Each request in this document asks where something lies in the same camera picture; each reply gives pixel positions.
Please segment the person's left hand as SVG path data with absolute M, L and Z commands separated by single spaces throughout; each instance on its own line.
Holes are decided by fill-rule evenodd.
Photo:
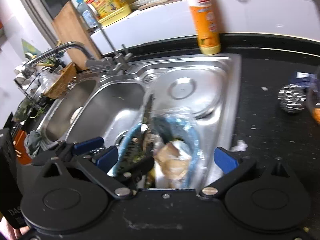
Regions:
M 14 229 L 7 220 L 3 217 L 1 220 L 1 234 L 9 240 L 16 240 L 22 237 L 24 234 L 26 234 L 30 228 L 28 226 Z

